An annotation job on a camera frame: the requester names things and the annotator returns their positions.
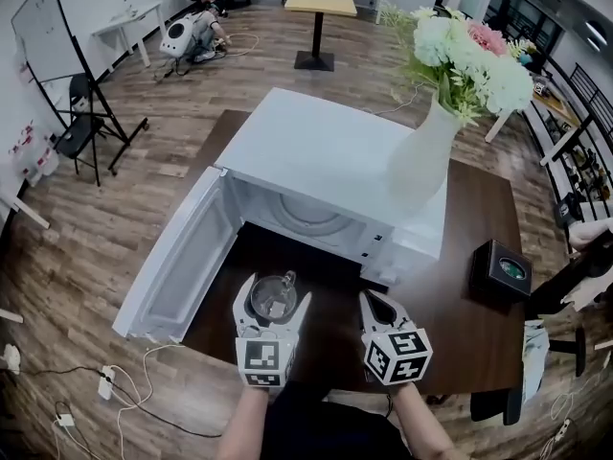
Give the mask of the white microwave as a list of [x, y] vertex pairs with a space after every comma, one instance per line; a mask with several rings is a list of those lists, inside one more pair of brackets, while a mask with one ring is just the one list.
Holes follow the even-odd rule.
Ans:
[[405, 212], [388, 164], [411, 129], [309, 95], [271, 90], [176, 204], [113, 324], [180, 341], [252, 223], [359, 264], [385, 287], [436, 262], [446, 190]]

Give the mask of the beige cloth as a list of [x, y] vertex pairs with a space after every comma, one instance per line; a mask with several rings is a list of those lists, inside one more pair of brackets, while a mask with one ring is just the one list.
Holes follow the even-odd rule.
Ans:
[[571, 246], [590, 257], [586, 275], [564, 298], [581, 311], [613, 290], [613, 218], [575, 223], [569, 235]]

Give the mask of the person's black clothing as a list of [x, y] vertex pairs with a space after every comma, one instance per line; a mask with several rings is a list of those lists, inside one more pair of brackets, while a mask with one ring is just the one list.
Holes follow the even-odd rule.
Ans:
[[267, 408], [260, 460], [414, 460], [387, 418], [328, 394], [289, 382]]

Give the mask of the whiteboard on black easel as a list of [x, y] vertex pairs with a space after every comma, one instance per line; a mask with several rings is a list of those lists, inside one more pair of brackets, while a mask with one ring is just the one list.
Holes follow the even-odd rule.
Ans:
[[26, 71], [32, 78], [35, 90], [42, 97], [52, 118], [52, 145], [69, 125], [68, 88], [72, 77], [85, 74], [94, 92], [94, 111], [102, 115], [105, 127], [96, 136], [114, 137], [121, 142], [108, 170], [117, 174], [118, 162], [136, 136], [149, 129], [148, 119], [143, 119], [128, 134], [113, 112], [78, 39], [70, 30], [60, 0], [25, 0], [11, 18], [18, 50], [25, 59]]

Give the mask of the plastic bags with red marks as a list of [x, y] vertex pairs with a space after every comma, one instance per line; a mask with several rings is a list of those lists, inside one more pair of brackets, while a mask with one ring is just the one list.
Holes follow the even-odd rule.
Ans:
[[51, 175], [59, 165], [50, 134], [29, 122], [9, 149], [11, 166], [16, 174], [34, 187], [43, 176]]

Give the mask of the bouquet of artificial flowers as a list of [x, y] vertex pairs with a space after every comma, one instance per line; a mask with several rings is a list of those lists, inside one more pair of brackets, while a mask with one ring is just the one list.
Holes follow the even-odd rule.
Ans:
[[450, 8], [406, 12], [384, 3], [381, 22], [402, 52], [401, 73], [434, 88], [439, 105], [462, 125], [490, 114], [522, 111], [534, 82], [520, 58], [534, 49]]

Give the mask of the black folding chair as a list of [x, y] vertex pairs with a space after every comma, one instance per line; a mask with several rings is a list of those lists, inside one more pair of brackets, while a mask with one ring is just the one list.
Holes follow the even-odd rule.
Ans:
[[96, 136], [105, 127], [102, 115], [94, 111], [90, 81], [85, 74], [71, 78], [68, 88], [69, 125], [54, 141], [57, 153], [71, 159], [79, 174], [79, 164], [93, 169], [96, 184], [101, 186], [96, 150]]

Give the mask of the black office chair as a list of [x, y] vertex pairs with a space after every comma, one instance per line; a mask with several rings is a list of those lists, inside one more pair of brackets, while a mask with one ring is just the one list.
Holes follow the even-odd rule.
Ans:
[[[524, 311], [524, 324], [527, 320], [542, 319], [544, 315], [553, 315], [563, 311], [570, 303], [564, 298], [581, 281], [587, 273], [589, 256], [583, 255], [576, 250], [575, 256], [554, 277], [532, 290], [530, 299], [515, 304], [496, 303], [475, 296], [471, 291], [471, 297], [499, 312], [521, 309]], [[613, 290], [602, 293], [601, 297], [613, 298]], [[577, 327], [575, 339], [555, 340], [549, 337], [549, 352], [571, 354], [576, 357], [576, 376], [580, 377], [585, 369], [586, 362], [586, 339], [583, 327]], [[470, 398], [471, 420], [480, 422], [488, 420], [498, 414], [503, 416], [503, 424], [513, 425], [519, 421], [522, 403], [522, 384], [515, 388], [500, 389], [488, 392], [473, 393]]]

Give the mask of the black tissue box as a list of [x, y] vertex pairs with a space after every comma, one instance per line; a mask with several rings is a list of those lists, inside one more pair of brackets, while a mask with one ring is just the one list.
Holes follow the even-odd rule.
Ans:
[[496, 303], [515, 304], [530, 299], [532, 262], [497, 240], [490, 240], [473, 253], [469, 275], [471, 292]]

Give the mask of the white-legged wooden table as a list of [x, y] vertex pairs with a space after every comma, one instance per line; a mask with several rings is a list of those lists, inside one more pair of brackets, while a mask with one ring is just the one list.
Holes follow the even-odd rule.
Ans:
[[541, 166], [548, 166], [560, 160], [565, 151], [571, 151], [579, 144], [581, 134], [596, 120], [590, 113], [581, 120], [560, 89], [551, 80], [542, 78], [536, 79], [531, 106], [536, 113], [540, 108], [546, 110], [560, 133], [556, 141], [551, 141], [552, 147], [542, 151]]

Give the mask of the white round backpack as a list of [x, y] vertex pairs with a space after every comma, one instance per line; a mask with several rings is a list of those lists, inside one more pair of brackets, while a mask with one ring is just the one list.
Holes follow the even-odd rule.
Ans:
[[159, 51], [171, 58], [182, 58], [193, 43], [193, 21], [183, 17], [174, 21], [167, 29]]

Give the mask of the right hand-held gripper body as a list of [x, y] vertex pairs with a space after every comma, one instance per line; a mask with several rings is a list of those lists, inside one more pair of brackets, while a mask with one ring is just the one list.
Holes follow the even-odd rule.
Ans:
[[365, 333], [364, 364], [383, 385], [421, 380], [433, 350], [425, 329]]

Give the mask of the white flower vase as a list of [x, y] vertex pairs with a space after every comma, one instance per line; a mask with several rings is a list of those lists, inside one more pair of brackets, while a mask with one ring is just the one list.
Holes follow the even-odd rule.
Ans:
[[435, 92], [425, 120], [400, 141], [388, 162], [388, 190], [403, 214], [416, 213], [440, 189], [461, 127], [462, 123], [440, 104], [439, 93]]

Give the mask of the white power strip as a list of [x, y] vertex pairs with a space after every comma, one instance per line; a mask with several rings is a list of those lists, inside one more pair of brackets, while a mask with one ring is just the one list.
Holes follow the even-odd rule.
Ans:
[[100, 370], [100, 374], [98, 394], [105, 401], [109, 401], [114, 387], [115, 370], [111, 365], [104, 365]]

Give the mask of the clear glass cup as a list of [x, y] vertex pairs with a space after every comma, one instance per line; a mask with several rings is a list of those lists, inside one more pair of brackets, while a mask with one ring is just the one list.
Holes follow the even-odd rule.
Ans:
[[260, 278], [250, 296], [255, 313], [275, 323], [291, 317], [297, 306], [296, 277], [296, 272], [289, 270], [283, 276]]

